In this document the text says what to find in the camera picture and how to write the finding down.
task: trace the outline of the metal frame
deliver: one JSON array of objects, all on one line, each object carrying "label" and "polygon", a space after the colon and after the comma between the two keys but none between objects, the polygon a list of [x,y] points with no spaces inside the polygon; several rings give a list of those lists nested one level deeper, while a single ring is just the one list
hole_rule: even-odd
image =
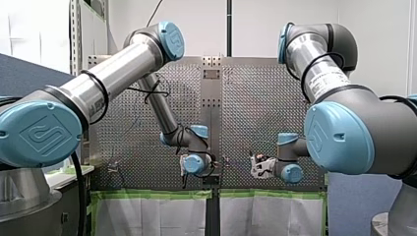
[{"label": "metal frame", "polygon": [[70,2],[70,32],[71,75],[77,76],[83,69],[80,0]]}]

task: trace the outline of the pegboard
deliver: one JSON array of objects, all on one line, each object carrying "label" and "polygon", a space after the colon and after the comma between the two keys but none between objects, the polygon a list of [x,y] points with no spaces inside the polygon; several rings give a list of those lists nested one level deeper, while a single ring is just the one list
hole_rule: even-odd
[{"label": "pegboard", "polygon": [[[94,65],[102,59],[91,57],[90,61]],[[167,100],[177,121],[185,126],[201,124],[201,61],[188,58],[157,72],[162,90],[170,92]],[[161,144],[160,130],[144,103],[145,96],[125,90],[111,101],[105,118],[90,130],[90,155],[99,160],[91,178],[94,189],[181,189],[176,147]],[[117,166],[117,171],[109,171],[109,165]],[[201,189],[201,180],[189,178],[187,187]]]},{"label": "pegboard", "polygon": [[299,159],[304,178],[297,185],[254,179],[250,172],[249,150],[276,156],[278,133],[302,135],[308,106],[300,83],[276,59],[225,58],[222,65],[221,188],[323,190],[324,172],[310,157]]},{"label": "pegboard", "polygon": [[[90,61],[94,65],[104,59]],[[211,67],[207,57],[187,57],[157,74],[162,88],[170,91],[168,103],[178,121],[209,127],[210,143],[217,146],[211,150],[219,153],[223,167],[220,188],[321,191],[324,172],[308,157],[300,158],[305,178],[298,185],[254,179],[250,174],[249,150],[275,156],[278,133],[302,133],[307,105],[299,83],[285,67],[275,59],[221,58],[221,66],[215,65],[220,77],[210,83],[204,74]],[[209,112],[208,97],[216,97],[216,108],[211,104]],[[100,163],[91,178],[93,189],[181,190],[176,148],[160,143],[159,127],[144,98],[142,93],[124,91],[111,102],[105,119],[90,129],[90,156]],[[109,172],[108,166],[116,163],[118,171]],[[187,189],[201,189],[201,182],[190,177]]]}]

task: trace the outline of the white paper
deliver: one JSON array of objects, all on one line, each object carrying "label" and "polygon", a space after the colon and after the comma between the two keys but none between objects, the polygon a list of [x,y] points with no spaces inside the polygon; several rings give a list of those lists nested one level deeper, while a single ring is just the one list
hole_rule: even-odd
[{"label": "white paper", "polygon": [[11,38],[12,55],[16,58],[40,64],[40,36]]},{"label": "white paper", "polygon": [[0,9],[0,38],[9,37],[9,15],[4,9]]},{"label": "white paper", "polygon": [[9,38],[0,38],[0,53],[5,55],[12,54],[12,47]]},{"label": "white paper", "polygon": [[58,41],[54,38],[41,37],[40,64],[42,66],[69,74],[70,48],[68,41]]},{"label": "white paper", "polygon": [[70,73],[69,1],[43,1],[53,11],[39,16],[41,65]]},{"label": "white paper", "polygon": [[28,38],[39,33],[40,17],[47,15],[47,10],[41,9],[38,1],[10,1],[8,15],[11,38]]}]

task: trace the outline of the light blue joint cap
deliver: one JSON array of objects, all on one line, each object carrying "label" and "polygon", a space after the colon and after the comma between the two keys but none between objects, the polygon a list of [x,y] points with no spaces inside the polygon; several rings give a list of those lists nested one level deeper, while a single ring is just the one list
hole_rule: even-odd
[{"label": "light blue joint cap", "polygon": [[184,37],[175,24],[170,22],[159,23],[159,38],[170,60],[177,61],[184,56]]},{"label": "light blue joint cap", "polygon": [[364,122],[332,101],[312,106],[304,123],[307,149],[322,168],[343,174],[366,173],[374,162],[374,141]]},{"label": "light blue joint cap", "polygon": [[81,134],[79,118],[62,104],[16,104],[0,114],[0,162],[22,168],[54,165],[73,153]]},{"label": "light blue joint cap", "polygon": [[278,145],[283,146],[298,140],[297,133],[279,133],[278,134]]},{"label": "light blue joint cap", "polygon": [[168,146],[168,143],[166,142],[165,136],[162,134],[162,132],[159,134],[159,140],[163,145]]},{"label": "light blue joint cap", "polygon": [[198,155],[190,154],[184,159],[184,169],[190,174],[200,174],[206,169],[206,164]]},{"label": "light blue joint cap", "polygon": [[209,128],[207,126],[192,125],[190,126],[190,129],[192,129],[200,138],[209,138]]},{"label": "light blue joint cap", "polygon": [[287,24],[285,25],[280,34],[279,34],[279,43],[278,43],[278,63],[279,64],[285,64],[285,48],[286,48],[286,35],[285,32],[286,31],[290,31],[291,30],[291,25]]},{"label": "light blue joint cap", "polygon": [[289,184],[298,184],[303,176],[303,169],[298,164],[286,165],[281,171],[282,180]]}]

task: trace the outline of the white wall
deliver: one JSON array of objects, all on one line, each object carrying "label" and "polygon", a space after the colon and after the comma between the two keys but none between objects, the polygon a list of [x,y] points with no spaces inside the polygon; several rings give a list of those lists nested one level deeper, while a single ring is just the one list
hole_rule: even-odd
[{"label": "white wall", "polygon": [[339,22],[354,34],[359,62],[352,81],[378,95],[407,95],[413,0],[339,0]]},{"label": "white wall", "polygon": [[[109,52],[143,28],[158,0],[109,0]],[[336,0],[233,1],[233,56],[276,57],[279,31],[297,24],[337,23]],[[153,23],[171,21],[183,32],[187,56],[226,54],[226,1],[163,1]]]},{"label": "white wall", "polygon": [[337,1],[233,1],[233,56],[276,58],[279,32],[288,22],[337,23]]},{"label": "white wall", "polygon": [[[158,0],[109,0],[109,53],[123,46],[133,30],[144,28]],[[224,0],[163,1],[151,25],[175,23],[184,34],[187,56],[225,53],[226,10]]]}]

